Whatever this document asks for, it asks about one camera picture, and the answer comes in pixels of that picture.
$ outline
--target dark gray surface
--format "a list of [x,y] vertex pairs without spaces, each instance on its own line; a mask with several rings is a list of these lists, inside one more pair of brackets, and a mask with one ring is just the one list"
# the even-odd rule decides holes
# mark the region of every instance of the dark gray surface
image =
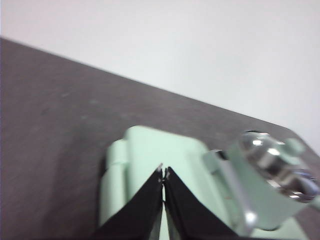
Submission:
[[[91,234],[106,147],[131,126],[191,136],[211,149],[249,129],[298,138],[285,127],[4,39],[1,101],[4,240]],[[319,176],[318,156],[308,148],[303,157]],[[306,208],[298,217],[318,239],[320,214]]]

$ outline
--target white wall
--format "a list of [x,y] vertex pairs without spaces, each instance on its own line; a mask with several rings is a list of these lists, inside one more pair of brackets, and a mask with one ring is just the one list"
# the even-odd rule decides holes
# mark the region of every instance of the white wall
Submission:
[[288,127],[320,154],[319,0],[2,0],[2,36]]

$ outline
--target pale green plastic part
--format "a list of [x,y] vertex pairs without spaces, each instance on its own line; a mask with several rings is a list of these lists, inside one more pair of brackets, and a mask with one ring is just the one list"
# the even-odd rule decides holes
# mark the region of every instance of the pale green plastic part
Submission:
[[100,182],[99,225],[104,224],[127,202],[126,170],[128,163],[127,141],[115,141],[109,148],[107,172]]
[[[115,141],[107,150],[107,171],[100,188],[99,224],[118,212],[162,163],[162,169],[172,167],[197,199],[232,228],[230,210],[221,197],[219,181],[203,163],[208,151],[204,143],[191,137],[145,126],[129,128],[124,139]],[[285,221],[276,231],[255,229],[252,236],[308,239],[294,218]],[[167,217],[162,211],[160,239],[168,237]]]

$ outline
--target mint green bracket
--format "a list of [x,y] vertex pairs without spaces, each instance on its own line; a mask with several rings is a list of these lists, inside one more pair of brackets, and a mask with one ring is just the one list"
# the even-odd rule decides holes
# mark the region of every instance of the mint green bracket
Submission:
[[[195,138],[146,126],[130,127],[123,139],[107,149],[107,171],[100,185],[99,224],[117,213],[162,163],[162,168],[172,167],[197,199],[232,228],[232,218],[226,199],[221,197],[219,182],[203,163],[203,156],[208,151],[207,146]],[[275,231],[255,229],[251,235],[308,240],[294,218],[286,220]],[[168,237],[167,217],[162,211],[160,239]]]

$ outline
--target white background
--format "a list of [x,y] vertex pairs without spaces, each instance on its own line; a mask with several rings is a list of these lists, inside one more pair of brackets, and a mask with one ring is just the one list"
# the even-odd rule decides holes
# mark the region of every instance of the white background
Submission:
[[2,0],[1,34],[288,127],[320,154],[319,0]]

